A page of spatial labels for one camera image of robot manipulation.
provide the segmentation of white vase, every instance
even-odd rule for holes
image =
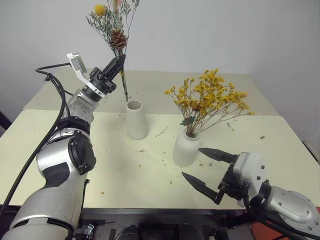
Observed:
[[[173,162],[180,167],[189,167],[196,160],[200,145],[201,140],[198,136],[188,137],[186,130],[184,130],[175,140],[172,154]]]
[[[126,133],[135,140],[143,139],[148,134],[148,125],[144,105],[133,100],[126,104]]]

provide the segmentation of yellow flower ball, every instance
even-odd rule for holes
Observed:
[[[97,4],[94,7],[94,12],[98,16],[104,16],[106,14],[106,7],[101,4]]]

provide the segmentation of table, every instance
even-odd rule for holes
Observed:
[[[54,75],[71,93],[84,85],[70,67],[60,67]],[[171,97],[165,95],[164,91],[173,85],[181,86],[185,78],[198,78],[200,75],[201,73],[186,72],[126,71],[128,96],[131,97],[130,100],[142,101],[147,114],[181,114]],[[238,91],[248,93],[246,102],[256,115],[278,115],[267,98],[252,82],[249,74],[222,73],[221,76],[226,83],[233,82]],[[126,111],[125,94],[119,74],[114,82],[117,84],[117,89],[99,102],[96,112],[124,113]],[[60,103],[61,99],[56,89],[48,82],[24,109],[59,110]]]
[[[24,110],[0,138],[0,202],[31,152],[54,122],[58,111]],[[180,115],[147,114],[148,136],[132,140],[126,135],[125,115],[95,112],[91,142],[97,159],[89,172],[84,207],[238,209],[236,200],[224,196],[220,205],[193,189],[184,171],[217,190],[228,164],[199,154],[186,168],[174,165],[172,151],[183,131]],[[222,122],[201,136],[202,147],[233,154],[260,152],[271,185],[300,192],[320,206],[320,168],[281,116],[242,116]],[[155,137],[166,127],[165,133]],[[21,205],[45,181],[33,162],[12,201]]]

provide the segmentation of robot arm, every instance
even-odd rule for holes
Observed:
[[[87,174],[96,164],[90,142],[93,111],[99,100],[116,89],[113,78],[124,65],[125,55],[115,57],[90,78],[78,53],[67,55],[85,86],[68,101],[70,117],[64,112],[57,131],[36,157],[43,188],[34,192],[21,206],[3,240],[65,240],[73,236],[83,207]]]
[[[182,175],[197,191],[217,205],[224,194],[227,194],[238,200],[238,205],[246,207],[258,220],[265,218],[281,225],[286,232],[296,233],[298,230],[301,236],[304,234],[305,237],[312,237],[308,239],[320,239],[320,214],[316,207],[310,199],[298,192],[271,186],[266,180],[266,165],[261,154],[242,152],[234,155],[211,148],[199,148],[199,151],[209,158],[230,165],[218,186],[219,192],[183,172]]]

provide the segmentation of pine cone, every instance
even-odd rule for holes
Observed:
[[[111,33],[111,46],[116,49],[123,49],[127,46],[127,37],[124,34],[124,31],[113,30]]]

